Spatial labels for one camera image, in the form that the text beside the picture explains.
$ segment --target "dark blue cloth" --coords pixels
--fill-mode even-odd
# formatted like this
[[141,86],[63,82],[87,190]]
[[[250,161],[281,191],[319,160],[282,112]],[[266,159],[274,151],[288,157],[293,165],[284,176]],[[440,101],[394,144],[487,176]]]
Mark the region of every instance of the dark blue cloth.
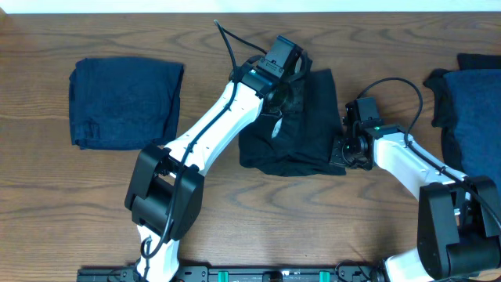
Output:
[[70,76],[70,134],[81,149],[135,150],[175,138],[183,65],[84,59]]
[[500,69],[501,56],[461,53],[457,55],[457,63],[462,71]]
[[501,193],[501,70],[444,74],[452,96],[464,172],[490,177]]

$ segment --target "wooden table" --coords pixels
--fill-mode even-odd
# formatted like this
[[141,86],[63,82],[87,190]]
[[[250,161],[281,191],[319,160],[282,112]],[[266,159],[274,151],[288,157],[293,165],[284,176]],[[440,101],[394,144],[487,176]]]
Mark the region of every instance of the wooden table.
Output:
[[[438,157],[434,97],[421,82],[436,67],[457,69],[459,52],[501,52],[495,13],[9,16],[0,27],[0,280],[72,281],[81,266],[139,257],[124,207],[138,151],[70,145],[68,77],[91,56],[182,62],[182,133],[216,101],[231,69],[213,19],[266,49],[281,34],[308,50],[313,69],[332,69],[341,113],[377,79],[416,82],[424,112],[413,134]],[[239,62],[255,54],[232,46]],[[370,95],[388,122],[407,126],[416,113],[407,85],[389,82]],[[239,166],[234,140],[207,175],[180,257],[215,266],[374,262],[413,248],[416,225],[416,200],[383,170],[264,175]]]

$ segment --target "black cable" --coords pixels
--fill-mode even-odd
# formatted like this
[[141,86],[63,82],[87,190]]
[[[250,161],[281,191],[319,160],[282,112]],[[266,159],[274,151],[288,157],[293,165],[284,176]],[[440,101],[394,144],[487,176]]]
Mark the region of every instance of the black cable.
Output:
[[236,40],[238,40],[238,41],[242,42],[243,44],[245,44],[245,45],[247,45],[247,46],[250,46],[250,47],[252,47],[252,48],[254,48],[254,49],[259,50],[260,52],[262,52],[263,54],[265,54],[265,55],[266,55],[266,53],[267,53],[267,52],[266,52],[266,50],[264,50],[263,48],[261,48],[261,47],[259,47],[259,46],[256,46],[256,45],[254,45],[254,44],[252,44],[252,43],[250,43],[250,42],[248,42],[248,41],[243,40],[242,38],[240,38],[240,37],[238,37],[238,36],[234,35],[233,33],[229,32],[229,31],[227,31],[227,30],[226,30],[225,28],[223,28],[223,27],[221,27],[221,28],[222,28],[222,30],[223,30],[223,31],[224,31],[227,35],[229,35],[229,36],[231,36],[231,37],[235,38]]
[[[151,240],[146,243],[146,252],[150,252]],[[141,282],[147,282],[148,272],[150,271],[150,260],[146,259],[146,266],[144,268],[144,274],[142,275]]]
[[342,264],[344,264],[344,263],[346,263],[346,262],[350,262],[351,264],[354,264],[355,266],[357,266],[357,267],[360,269],[360,272],[362,272],[362,275],[363,275],[366,279],[370,280],[369,276],[367,276],[367,274],[366,274],[365,272],[363,272],[362,267],[360,267],[360,265],[359,265],[357,262],[352,261],[351,259],[345,259],[345,260],[343,260],[343,261],[339,262],[339,263],[336,265],[336,267],[334,267],[334,272],[336,273],[336,275],[337,275],[340,279],[342,279],[342,278],[341,278],[341,275],[338,273],[338,271],[339,271],[339,266],[341,266]]
[[357,126],[359,125],[360,121],[355,121],[353,125],[351,126],[351,137],[355,138],[357,135]]
[[461,227],[463,227],[466,224],[469,210],[470,210],[470,203],[465,201],[461,206],[461,215],[463,217],[463,220],[461,220]]
[[430,164],[433,168],[438,170],[441,174],[449,177],[450,179],[454,180],[454,182],[458,183],[461,186],[461,188],[463,188],[465,191],[467,191],[478,203],[480,203],[480,205],[487,211],[487,213],[490,214],[492,219],[494,219],[494,221],[496,222],[496,225],[501,230],[501,220],[499,220],[499,217],[497,216],[497,214],[494,212],[494,210],[491,208],[491,206],[484,200],[483,197],[481,197],[480,195],[475,193],[475,191],[473,191],[473,189],[471,189],[464,181],[461,181],[460,179],[458,179],[457,177],[455,177],[451,173],[447,172],[446,167],[440,167],[438,164],[435,164],[432,160],[430,160],[427,157],[425,157],[424,155],[422,155],[421,152],[419,152],[416,148],[414,148],[413,142],[409,141],[409,133],[413,129],[414,125],[416,124],[417,119],[421,115],[421,111],[423,110],[423,95],[421,94],[421,91],[417,88],[417,86],[415,86],[411,81],[408,81],[404,78],[384,78],[384,79],[376,81],[376,82],[372,83],[371,85],[367,86],[357,96],[357,99],[363,97],[373,86],[378,85],[381,82],[385,82],[385,81],[405,82],[406,84],[410,85],[416,91],[417,97],[420,101],[420,105],[419,105],[419,108],[417,110],[416,116],[414,117],[413,122],[411,122],[410,126],[407,128],[407,130],[405,131],[405,134],[404,134],[404,142],[405,142],[406,146],[412,152],[414,152],[418,157],[422,158],[424,161],[426,161],[428,164]]
[[[225,31],[224,29],[221,27],[221,25],[219,24],[219,22],[217,20],[214,20],[214,24],[218,27],[219,29],[219,32],[221,33],[221,36],[223,38],[223,40],[225,41],[225,44],[226,44],[226,48],[228,49],[228,53],[229,53],[229,57],[232,61],[232,67],[233,67],[233,73],[235,74],[234,77],[235,78],[238,78],[239,76],[237,75],[237,71],[238,71],[238,67],[236,66],[236,61],[235,61],[235,54],[233,54],[233,50],[232,50],[232,47],[231,45],[229,44],[229,41],[225,35]],[[229,102],[223,107],[223,109],[219,112],[219,114],[217,114],[211,121],[209,121],[209,123],[207,125],[205,125],[205,127],[200,130],[200,132],[198,132],[198,134],[195,136],[195,138],[193,138],[193,140],[188,144],[188,146],[186,147],[186,151],[185,153],[182,155],[182,159],[181,159],[181,162],[179,163],[179,169],[178,169],[178,173],[175,177],[175,182],[174,182],[174,193],[172,194],[172,198],[171,198],[171,205],[169,206],[169,212],[168,212],[168,215],[167,215],[167,221],[165,222],[165,228],[164,228],[164,232],[162,233],[162,235],[160,236],[160,241],[158,242],[157,246],[153,249],[153,251],[149,254],[145,253],[145,250],[144,250],[144,246],[146,244],[146,241],[147,240],[151,240],[151,238],[146,238],[142,243],[141,243],[141,256],[145,259],[151,259],[152,257],[154,257],[158,251],[160,250],[160,248],[162,247],[162,244],[164,243],[165,239],[167,239],[167,236],[169,234],[169,229],[171,228],[172,226],[172,213],[174,212],[174,206],[175,206],[175,200],[177,198],[177,195],[178,195],[178,190],[179,190],[179,186],[181,185],[180,182],[181,182],[181,178],[182,178],[182,173],[185,171],[185,163],[186,163],[186,158],[188,158],[188,155],[189,153],[193,150],[193,147],[195,146],[196,142],[198,141],[198,139],[200,139],[200,137],[227,111],[229,110],[231,104],[233,103],[233,100],[235,99],[235,96],[236,96],[236,89],[237,89],[237,85],[238,83],[240,82],[239,79],[235,79],[233,80],[233,91],[232,91],[232,96],[231,98],[229,99]]]

